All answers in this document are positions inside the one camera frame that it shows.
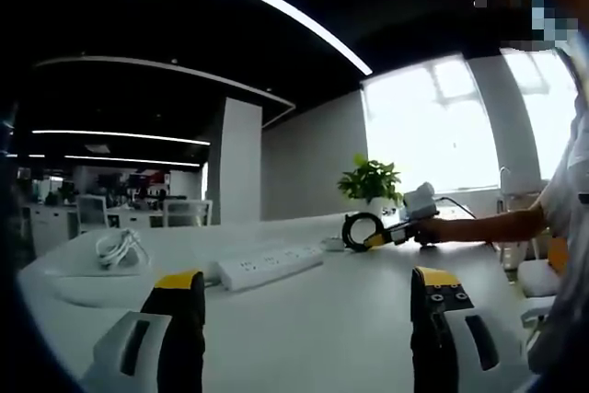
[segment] white cable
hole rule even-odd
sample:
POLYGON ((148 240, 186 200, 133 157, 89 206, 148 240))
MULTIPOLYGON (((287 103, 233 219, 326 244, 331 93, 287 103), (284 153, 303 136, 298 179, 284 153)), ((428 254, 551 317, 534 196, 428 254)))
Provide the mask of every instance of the white cable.
POLYGON ((132 264, 138 264, 140 260, 139 249, 147 257, 147 252, 141 247, 139 233, 132 229, 123 229, 115 235, 106 235, 96 242, 96 254, 98 263, 106 269, 112 269, 119 265, 121 260, 128 258, 132 264), (135 260, 129 254, 133 251, 135 260))

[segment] person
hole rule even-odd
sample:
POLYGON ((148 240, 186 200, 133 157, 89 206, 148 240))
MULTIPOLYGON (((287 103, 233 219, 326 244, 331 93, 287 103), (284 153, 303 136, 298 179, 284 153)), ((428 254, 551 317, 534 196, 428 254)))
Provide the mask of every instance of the person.
MULTIPOLYGON (((572 17, 578 18, 585 54, 589 29, 589 0, 552 0, 572 17)), ((525 210, 477 220, 422 221, 417 240, 524 241, 549 227, 567 240, 569 258, 554 305, 537 342, 528 354, 530 368, 539 374, 552 373, 567 357, 579 336, 589 326, 589 100, 587 72, 577 74, 579 96, 571 139, 549 185, 536 202, 525 210)))

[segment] green leaves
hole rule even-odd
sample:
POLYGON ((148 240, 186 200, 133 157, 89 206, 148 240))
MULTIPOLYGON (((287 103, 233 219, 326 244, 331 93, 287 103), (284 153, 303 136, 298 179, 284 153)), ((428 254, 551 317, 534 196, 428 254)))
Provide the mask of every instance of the green leaves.
POLYGON ((369 161, 362 154, 356 154, 353 163, 356 170, 344 172, 338 181, 338 189, 347 198, 370 203, 374 198, 382 197, 401 202, 403 196, 395 187, 395 183, 400 183, 395 163, 385 165, 376 160, 369 161))

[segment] potted plant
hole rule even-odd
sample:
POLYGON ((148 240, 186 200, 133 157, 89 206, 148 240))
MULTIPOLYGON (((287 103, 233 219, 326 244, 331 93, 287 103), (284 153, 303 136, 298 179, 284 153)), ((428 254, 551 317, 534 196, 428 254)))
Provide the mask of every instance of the potted plant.
POLYGON ((385 165, 368 160, 361 154, 356 154, 353 162, 357 168, 344 172, 338 181, 338 189, 347 198, 364 200, 365 210, 379 218, 385 207, 397 206, 403 200, 403 195, 397 192, 396 184, 400 183, 400 179, 394 163, 385 165))

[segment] power strip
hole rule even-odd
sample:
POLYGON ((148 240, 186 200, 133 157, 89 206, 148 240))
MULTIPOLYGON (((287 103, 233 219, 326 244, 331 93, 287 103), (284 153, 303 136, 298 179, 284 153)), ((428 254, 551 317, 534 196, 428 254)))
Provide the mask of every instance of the power strip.
POLYGON ((231 291, 258 287, 320 264, 323 250, 316 246, 269 250, 218 262, 221 283, 231 291))

